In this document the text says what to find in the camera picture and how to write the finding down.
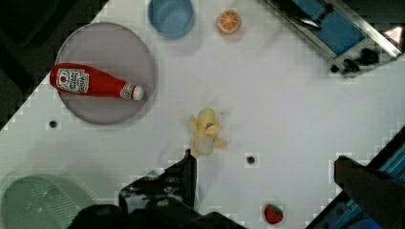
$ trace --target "blue cup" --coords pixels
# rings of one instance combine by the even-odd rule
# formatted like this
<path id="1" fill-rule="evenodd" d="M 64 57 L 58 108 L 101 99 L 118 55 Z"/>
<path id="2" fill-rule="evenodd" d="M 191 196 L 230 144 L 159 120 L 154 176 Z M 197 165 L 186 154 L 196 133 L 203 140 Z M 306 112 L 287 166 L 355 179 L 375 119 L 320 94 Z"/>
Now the blue cup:
<path id="1" fill-rule="evenodd" d="M 186 35 L 194 24 L 190 0 L 151 0 L 148 16 L 152 26 L 170 38 Z"/>

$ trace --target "bottle cap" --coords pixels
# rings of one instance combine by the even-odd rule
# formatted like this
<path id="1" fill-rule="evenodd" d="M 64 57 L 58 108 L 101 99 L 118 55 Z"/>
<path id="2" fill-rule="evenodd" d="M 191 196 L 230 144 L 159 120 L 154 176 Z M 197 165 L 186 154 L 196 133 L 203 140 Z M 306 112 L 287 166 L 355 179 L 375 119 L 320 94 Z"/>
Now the bottle cap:
<path id="1" fill-rule="evenodd" d="M 143 99 L 144 90 L 141 86 L 136 86 L 134 89 L 134 100 L 141 100 Z"/>

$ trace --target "green bowl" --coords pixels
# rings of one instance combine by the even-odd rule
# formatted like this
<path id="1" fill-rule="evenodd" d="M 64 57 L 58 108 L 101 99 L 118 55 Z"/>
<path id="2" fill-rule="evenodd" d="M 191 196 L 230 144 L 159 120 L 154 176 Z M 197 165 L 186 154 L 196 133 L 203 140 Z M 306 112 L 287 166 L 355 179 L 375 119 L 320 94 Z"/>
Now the green bowl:
<path id="1" fill-rule="evenodd" d="M 10 185 L 2 199 L 1 217 L 6 229 L 66 229 L 81 209 L 93 204 L 73 182 L 35 175 Z"/>

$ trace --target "blue object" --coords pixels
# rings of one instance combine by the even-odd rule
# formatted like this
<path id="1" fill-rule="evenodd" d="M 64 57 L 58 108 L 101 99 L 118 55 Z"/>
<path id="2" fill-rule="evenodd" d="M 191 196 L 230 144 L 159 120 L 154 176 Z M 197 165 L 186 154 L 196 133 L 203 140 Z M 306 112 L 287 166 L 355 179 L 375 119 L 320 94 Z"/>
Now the blue object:
<path id="1" fill-rule="evenodd" d="M 293 0 L 312 20 L 325 9 L 318 0 Z M 320 24 L 320 31 L 312 33 L 324 42 L 336 55 L 347 51 L 366 36 L 352 25 L 340 13 L 334 11 L 328 14 Z"/>
<path id="2" fill-rule="evenodd" d="M 348 229 L 382 229 L 382 228 L 375 221 L 368 218 L 356 222 L 352 226 L 348 227 Z"/>
<path id="3" fill-rule="evenodd" d="M 190 0 L 152 0 L 148 16 L 157 31 L 171 38 L 186 35 L 194 24 L 194 10 Z"/>

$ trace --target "toaster knob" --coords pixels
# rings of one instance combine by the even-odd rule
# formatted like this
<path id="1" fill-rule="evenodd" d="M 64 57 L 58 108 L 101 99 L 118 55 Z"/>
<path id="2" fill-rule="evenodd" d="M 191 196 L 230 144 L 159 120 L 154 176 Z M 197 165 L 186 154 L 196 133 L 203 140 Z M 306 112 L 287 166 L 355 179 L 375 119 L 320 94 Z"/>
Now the toaster knob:
<path id="1" fill-rule="evenodd" d="M 345 67 L 346 73 L 357 73 L 360 71 L 360 67 L 350 59 L 345 59 L 343 61 L 343 66 Z"/>
<path id="2" fill-rule="evenodd" d="M 358 59 L 360 65 L 372 65 L 378 63 L 378 61 L 378 54 L 369 49 L 363 49 Z"/>

